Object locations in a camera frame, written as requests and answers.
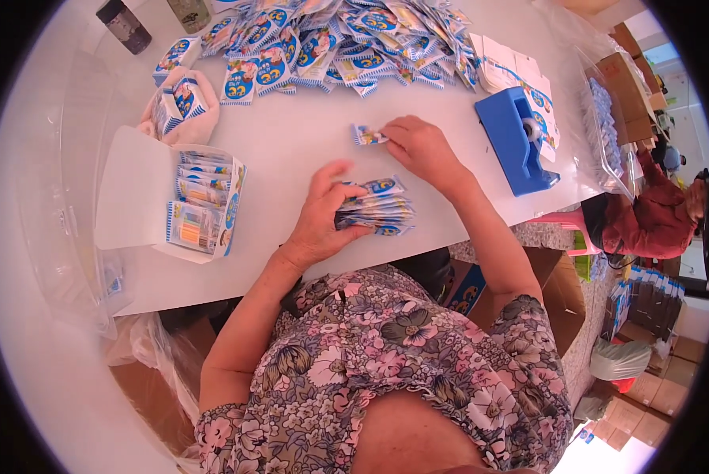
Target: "pink stool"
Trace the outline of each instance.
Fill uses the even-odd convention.
[[[583,220],[583,213],[580,209],[576,209],[575,211],[570,211],[568,213],[549,213],[539,218],[531,219],[529,222],[559,224],[562,228],[568,231],[581,231],[583,234],[583,241],[586,242],[587,248],[568,250],[568,255],[571,257],[596,255],[602,251],[591,242],[591,239],[589,239],[587,223]]]

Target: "open white box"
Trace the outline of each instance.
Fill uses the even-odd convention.
[[[233,163],[231,189],[215,253],[199,252],[167,242],[167,204],[177,201],[176,169],[179,152],[197,151],[224,156]],[[115,132],[97,201],[94,243],[103,250],[153,246],[179,259],[206,263],[231,251],[236,212],[247,167],[221,149],[203,145],[168,145],[136,128]]]

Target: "woman's right hand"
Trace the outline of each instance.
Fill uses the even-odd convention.
[[[389,138],[386,142],[388,152],[408,171],[442,194],[454,189],[458,180],[472,176],[435,125],[408,115],[388,122],[380,131]]]

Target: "jar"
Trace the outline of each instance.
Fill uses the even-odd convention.
[[[202,0],[167,0],[186,33],[197,33],[210,23],[212,16]]]
[[[152,41],[152,35],[121,0],[108,0],[97,10],[97,18],[134,55],[147,49]]]

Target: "person in red jacket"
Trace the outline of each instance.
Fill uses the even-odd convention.
[[[632,203],[623,194],[601,194],[581,203],[589,238],[606,253],[666,260],[689,246],[704,218],[707,183],[698,175],[685,190],[673,184],[646,149],[639,164],[646,185]]]

